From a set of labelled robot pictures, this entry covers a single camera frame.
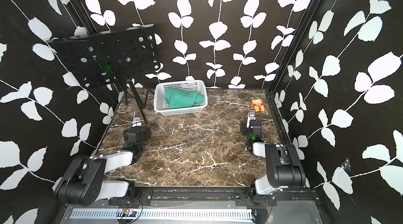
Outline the green long pants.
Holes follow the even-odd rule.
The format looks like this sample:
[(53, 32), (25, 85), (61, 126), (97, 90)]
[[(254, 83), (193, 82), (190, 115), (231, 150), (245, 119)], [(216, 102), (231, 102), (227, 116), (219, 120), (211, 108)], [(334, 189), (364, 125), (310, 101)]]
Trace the green long pants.
[(205, 102), (204, 95), (198, 92), (187, 92), (176, 88), (167, 88), (165, 92), (165, 103), (170, 109), (182, 109), (192, 107), (194, 104)]

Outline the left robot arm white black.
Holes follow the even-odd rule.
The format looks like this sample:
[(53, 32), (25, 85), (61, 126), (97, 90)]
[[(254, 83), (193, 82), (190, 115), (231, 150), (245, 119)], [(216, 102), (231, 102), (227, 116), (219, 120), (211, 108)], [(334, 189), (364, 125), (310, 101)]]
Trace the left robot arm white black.
[(97, 156), (79, 155), (73, 159), (54, 189), (55, 198), (64, 203), (89, 206), (112, 198), (123, 198), (127, 206), (138, 201), (135, 186), (128, 181), (105, 181), (105, 174), (135, 164), (151, 138), (147, 127), (133, 126), (123, 132), (122, 148)]

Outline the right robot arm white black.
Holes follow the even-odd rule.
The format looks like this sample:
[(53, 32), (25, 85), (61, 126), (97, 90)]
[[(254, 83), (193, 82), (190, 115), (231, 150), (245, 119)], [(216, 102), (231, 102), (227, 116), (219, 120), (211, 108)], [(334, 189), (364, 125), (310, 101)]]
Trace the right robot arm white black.
[(294, 145), (266, 143), (262, 139), (262, 124), (249, 119), (240, 125), (246, 136), (247, 151), (262, 157), (266, 163), (266, 174), (255, 180), (252, 188), (257, 195), (269, 195), (285, 188), (303, 188), (306, 175)]

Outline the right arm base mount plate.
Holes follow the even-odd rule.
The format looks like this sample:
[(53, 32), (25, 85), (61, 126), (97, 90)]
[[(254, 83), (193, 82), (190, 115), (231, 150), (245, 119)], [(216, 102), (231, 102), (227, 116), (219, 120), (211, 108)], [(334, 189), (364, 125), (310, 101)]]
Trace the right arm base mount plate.
[(236, 189), (231, 195), (236, 206), (246, 206), (255, 208), (269, 208), (277, 206), (277, 201), (273, 195), (259, 195), (252, 188)]

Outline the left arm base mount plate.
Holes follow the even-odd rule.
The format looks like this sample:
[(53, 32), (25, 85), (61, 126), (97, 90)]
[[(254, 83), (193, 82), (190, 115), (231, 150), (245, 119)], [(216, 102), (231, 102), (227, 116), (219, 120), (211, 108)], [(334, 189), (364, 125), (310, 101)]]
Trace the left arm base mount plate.
[(145, 187), (136, 187), (131, 189), (126, 196), (120, 198), (111, 198), (108, 202), (109, 206), (123, 207), (137, 207), (137, 206), (150, 206), (153, 195), (153, 189)]

